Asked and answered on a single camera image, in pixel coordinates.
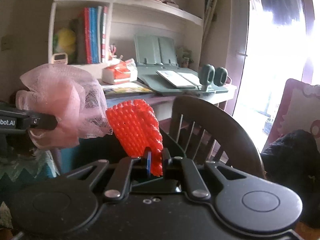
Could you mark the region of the dark wooden chair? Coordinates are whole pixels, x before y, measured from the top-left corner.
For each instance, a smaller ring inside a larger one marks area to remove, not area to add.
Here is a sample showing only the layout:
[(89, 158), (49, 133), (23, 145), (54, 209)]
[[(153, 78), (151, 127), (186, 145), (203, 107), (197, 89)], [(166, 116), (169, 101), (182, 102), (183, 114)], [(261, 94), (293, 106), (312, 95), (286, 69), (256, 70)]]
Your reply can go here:
[(232, 116), (208, 101), (178, 96), (172, 106), (169, 135), (179, 142), (185, 155), (200, 164), (210, 159), (216, 142), (220, 148), (213, 161), (225, 153), (227, 164), (259, 178), (265, 178), (261, 156), (246, 131)]

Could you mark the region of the green book stand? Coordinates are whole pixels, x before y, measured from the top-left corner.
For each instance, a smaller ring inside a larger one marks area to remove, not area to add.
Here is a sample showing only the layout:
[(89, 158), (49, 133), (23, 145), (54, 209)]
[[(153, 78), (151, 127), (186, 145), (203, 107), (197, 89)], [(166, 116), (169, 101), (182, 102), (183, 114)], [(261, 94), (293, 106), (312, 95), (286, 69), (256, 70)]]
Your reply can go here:
[(196, 88), (176, 88), (156, 73), (157, 70), (173, 70), (175, 72), (198, 73), (178, 65), (172, 38), (161, 36), (135, 36), (136, 66), (138, 80), (156, 93), (168, 95), (171, 93), (201, 91), (201, 85)]

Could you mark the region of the pink study desk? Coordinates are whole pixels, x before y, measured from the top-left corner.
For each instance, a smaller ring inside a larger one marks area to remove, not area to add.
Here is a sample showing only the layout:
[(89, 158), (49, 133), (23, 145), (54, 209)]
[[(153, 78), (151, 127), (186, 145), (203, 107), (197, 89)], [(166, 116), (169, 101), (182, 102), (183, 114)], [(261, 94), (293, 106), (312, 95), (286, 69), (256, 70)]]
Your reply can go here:
[(200, 91), (195, 91), (162, 95), (153, 91), (153, 93), (111, 94), (105, 95), (105, 98), (108, 107), (112, 107), (123, 101), (143, 99), (153, 108), (158, 121), (162, 121), (171, 118), (173, 101), (180, 95), (201, 98), (221, 109), (225, 109), (227, 101), (232, 100), (235, 96), (236, 86), (226, 84), (224, 87), (227, 89), (224, 93), (201, 93)]

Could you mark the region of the open white notebook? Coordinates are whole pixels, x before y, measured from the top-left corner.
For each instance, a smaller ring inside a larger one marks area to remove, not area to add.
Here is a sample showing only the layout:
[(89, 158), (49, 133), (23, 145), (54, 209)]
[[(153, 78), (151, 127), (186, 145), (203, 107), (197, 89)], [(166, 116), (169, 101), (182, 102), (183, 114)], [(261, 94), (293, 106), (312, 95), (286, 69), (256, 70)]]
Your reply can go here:
[(191, 73), (177, 73), (173, 70), (157, 70), (156, 73), (176, 88), (196, 88), (201, 85), (199, 78)]

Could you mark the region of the row of upright books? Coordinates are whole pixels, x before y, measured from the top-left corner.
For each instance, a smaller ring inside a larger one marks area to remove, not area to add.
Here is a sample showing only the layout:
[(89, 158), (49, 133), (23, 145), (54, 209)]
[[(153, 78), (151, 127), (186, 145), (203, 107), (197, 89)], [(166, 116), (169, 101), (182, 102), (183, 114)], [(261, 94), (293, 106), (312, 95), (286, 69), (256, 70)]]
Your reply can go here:
[(108, 7), (85, 7), (69, 27), (75, 34), (73, 51), (69, 54), (72, 64), (97, 64), (107, 61)]

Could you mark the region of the white bookshelf hutch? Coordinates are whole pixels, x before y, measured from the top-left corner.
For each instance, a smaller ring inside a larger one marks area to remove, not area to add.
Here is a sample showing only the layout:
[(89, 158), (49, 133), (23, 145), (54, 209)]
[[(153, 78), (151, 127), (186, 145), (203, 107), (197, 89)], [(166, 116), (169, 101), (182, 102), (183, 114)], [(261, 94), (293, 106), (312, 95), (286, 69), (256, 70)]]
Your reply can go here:
[(107, 44), (116, 54), (135, 57), (135, 36), (170, 37), (176, 48), (191, 51), (190, 68), (198, 70), (204, 25), (205, 0), (172, 0), (173, 7), (154, 0), (53, 0), (48, 31), (48, 60), (52, 59), (53, 36), (81, 16), (85, 7), (108, 7)]

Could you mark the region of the green white zigzag quilt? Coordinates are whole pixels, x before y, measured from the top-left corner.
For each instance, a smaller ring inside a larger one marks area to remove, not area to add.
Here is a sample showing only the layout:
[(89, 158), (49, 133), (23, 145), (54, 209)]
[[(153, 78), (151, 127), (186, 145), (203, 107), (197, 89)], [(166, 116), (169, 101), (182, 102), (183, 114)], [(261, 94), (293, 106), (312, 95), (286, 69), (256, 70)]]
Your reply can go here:
[(15, 192), (59, 174), (50, 151), (36, 150), (31, 157), (21, 156), (12, 163), (1, 163), (1, 228), (12, 228), (9, 205)]

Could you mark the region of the yellow plush toy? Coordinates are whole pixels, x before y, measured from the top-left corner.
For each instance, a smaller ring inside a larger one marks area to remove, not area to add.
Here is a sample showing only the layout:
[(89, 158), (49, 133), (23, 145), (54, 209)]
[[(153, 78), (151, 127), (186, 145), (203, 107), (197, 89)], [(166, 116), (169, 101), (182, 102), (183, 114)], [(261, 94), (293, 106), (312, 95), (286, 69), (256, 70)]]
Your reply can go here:
[(53, 36), (53, 53), (72, 55), (76, 50), (76, 34), (69, 28), (62, 28)]

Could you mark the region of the pink digital timer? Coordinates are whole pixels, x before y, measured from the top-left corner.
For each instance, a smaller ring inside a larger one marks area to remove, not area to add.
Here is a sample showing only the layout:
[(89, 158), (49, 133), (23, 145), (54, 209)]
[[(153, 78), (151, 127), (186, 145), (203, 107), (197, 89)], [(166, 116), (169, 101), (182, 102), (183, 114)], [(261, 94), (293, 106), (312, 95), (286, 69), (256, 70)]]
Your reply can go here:
[(51, 58), (52, 64), (68, 64), (68, 54), (67, 53), (55, 53)]

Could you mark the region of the black plush on bed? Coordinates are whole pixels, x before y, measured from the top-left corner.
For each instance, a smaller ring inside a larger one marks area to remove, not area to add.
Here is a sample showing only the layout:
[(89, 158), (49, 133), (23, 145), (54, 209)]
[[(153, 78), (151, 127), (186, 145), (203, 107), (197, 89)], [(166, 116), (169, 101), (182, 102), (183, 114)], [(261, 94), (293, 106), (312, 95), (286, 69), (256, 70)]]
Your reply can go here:
[(303, 202), (301, 221), (319, 228), (319, 151), (311, 133), (287, 133), (261, 152), (268, 180), (298, 194)]

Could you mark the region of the red foam fruit net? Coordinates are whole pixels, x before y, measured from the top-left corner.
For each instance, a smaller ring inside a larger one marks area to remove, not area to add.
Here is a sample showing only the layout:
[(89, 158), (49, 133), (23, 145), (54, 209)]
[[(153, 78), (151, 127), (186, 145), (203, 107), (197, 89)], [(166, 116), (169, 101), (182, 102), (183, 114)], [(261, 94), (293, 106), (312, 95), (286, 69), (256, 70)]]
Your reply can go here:
[(143, 99), (129, 100), (106, 110), (108, 122), (126, 154), (142, 157), (151, 149), (150, 172), (162, 176), (163, 137), (152, 107)]

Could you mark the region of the tissue pack red white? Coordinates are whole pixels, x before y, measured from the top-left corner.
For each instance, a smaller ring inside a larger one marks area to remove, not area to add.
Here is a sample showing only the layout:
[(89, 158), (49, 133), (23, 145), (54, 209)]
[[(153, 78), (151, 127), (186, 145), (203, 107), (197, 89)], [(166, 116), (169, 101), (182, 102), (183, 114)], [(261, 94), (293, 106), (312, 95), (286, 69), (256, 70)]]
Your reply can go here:
[(106, 67), (102, 71), (102, 81), (109, 85), (134, 82), (138, 79), (138, 69), (133, 58)]

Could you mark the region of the dark green trash bin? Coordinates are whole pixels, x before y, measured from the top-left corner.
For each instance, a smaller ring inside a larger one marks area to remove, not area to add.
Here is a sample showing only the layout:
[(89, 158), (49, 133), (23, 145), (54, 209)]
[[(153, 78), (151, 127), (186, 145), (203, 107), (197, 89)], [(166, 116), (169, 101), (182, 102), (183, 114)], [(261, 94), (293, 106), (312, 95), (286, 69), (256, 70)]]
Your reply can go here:
[[(171, 157), (185, 157), (185, 153), (180, 145), (178, 145), (175, 140), (173, 140), (170, 135), (168, 135), (163, 129), (160, 128), (160, 133), (163, 138), (163, 147), (169, 150)], [(103, 138), (103, 142), (106, 143), (106, 150), (103, 151), (103, 157), (107, 159), (110, 163), (118, 163), (122, 158), (127, 157), (127, 153), (124, 151), (119, 140), (116, 136), (106, 135)]]

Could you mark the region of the pink mesh puff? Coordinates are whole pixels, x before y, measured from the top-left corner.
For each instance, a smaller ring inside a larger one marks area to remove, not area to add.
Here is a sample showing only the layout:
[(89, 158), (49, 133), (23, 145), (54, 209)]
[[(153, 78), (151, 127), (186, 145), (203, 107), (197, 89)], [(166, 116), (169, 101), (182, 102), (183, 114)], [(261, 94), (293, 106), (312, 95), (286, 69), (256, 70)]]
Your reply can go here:
[(72, 148), (80, 139), (112, 134), (103, 89), (89, 72), (65, 64), (43, 64), (20, 80), (27, 89), (16, 93), (16, 107), (57, 119), (52, 131), (29, 129), (37, 148)]

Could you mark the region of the colourful picture book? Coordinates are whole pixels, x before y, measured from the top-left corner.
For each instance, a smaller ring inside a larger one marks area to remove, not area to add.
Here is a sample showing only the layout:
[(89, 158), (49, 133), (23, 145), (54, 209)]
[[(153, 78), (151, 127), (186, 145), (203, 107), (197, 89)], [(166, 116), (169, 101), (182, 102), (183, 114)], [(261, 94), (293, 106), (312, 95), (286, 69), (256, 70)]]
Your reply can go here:
[(115, 85), (101, 86), (105, 95), (111, 94), (133, 94), (133, 93), (153, 93), (153, 90), (148, 86), (139, 82), (126, 82)]

